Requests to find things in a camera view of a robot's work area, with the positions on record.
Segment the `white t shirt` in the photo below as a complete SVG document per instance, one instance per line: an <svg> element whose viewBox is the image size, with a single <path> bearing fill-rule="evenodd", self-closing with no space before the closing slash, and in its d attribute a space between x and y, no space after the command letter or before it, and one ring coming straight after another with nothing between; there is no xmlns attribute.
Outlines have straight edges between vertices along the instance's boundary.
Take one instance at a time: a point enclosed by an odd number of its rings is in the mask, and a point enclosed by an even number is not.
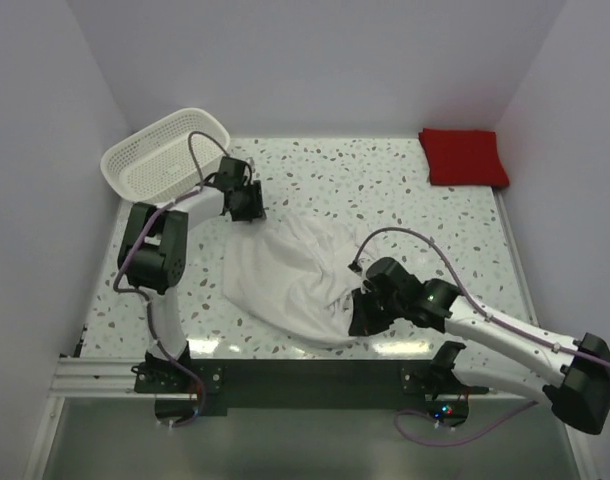
<svg viewBox="0 0 610 480"><path fill-rule="evenodd" d="M223 295L287 334L344 345L360 276L349 269L368 236L365 225L289 214L235 227L225 246Z"/></svg>

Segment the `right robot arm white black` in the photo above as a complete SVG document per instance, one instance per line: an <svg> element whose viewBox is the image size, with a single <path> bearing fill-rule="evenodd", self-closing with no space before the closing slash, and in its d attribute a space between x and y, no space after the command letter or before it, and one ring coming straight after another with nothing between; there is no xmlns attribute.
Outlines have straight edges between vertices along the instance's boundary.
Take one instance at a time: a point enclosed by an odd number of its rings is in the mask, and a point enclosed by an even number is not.
<svg viewBox="0 0 610 480"><path fill-rule="evenodd" d="M361 285L352 292L352 336L372 336L404 319L448 335L431 359L426 387L433 393L487 388L550 407L566 425L590 435L610 412L610 348L591 333L582 338L525 324L478 305L441 279L420 281L395 259L368 268L352 261Z"/></svg>

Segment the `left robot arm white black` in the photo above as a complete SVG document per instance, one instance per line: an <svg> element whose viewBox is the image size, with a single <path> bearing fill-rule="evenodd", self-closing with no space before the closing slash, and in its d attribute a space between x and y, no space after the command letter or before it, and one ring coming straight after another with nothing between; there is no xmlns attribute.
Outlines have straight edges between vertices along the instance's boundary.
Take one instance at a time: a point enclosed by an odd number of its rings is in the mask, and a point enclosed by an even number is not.
<svg viewBox="0 0 610 480"><path fill-rule="evenodd" d="M189 343L181 325L177 287L185 273L190 231L228 215L234 222L265 217L261 182L251 164L223 156L216 172L179 197L155 204L137 202L129 212L117 259L113 289L135 294L145 306L151 344L135 369L156 391L205 393L191 368Z"/></svg>

